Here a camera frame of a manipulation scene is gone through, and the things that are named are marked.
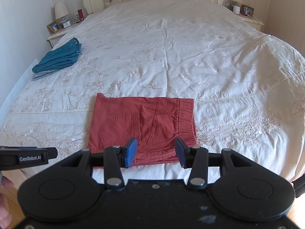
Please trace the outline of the person's left hand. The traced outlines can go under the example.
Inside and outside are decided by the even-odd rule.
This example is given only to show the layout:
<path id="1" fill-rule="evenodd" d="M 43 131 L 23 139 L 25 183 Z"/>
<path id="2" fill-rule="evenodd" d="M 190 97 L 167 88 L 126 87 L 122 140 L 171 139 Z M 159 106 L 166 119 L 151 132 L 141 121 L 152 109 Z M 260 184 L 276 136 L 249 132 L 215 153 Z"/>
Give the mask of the person's left hand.
<path id="1" fill-rule="evenodd" d="M 1 187 L 6 189 L 13 188 L 14 183 L 9 180 L 7 177 L 3 176 L 1 180 Z M 4 194 L 1 193 L 1 203 L 0 203 L 0 226 L 1 228 L 8 228 L 12 222 L 12 215 L 9 212 L 9 206 L 7 198 Z"/>

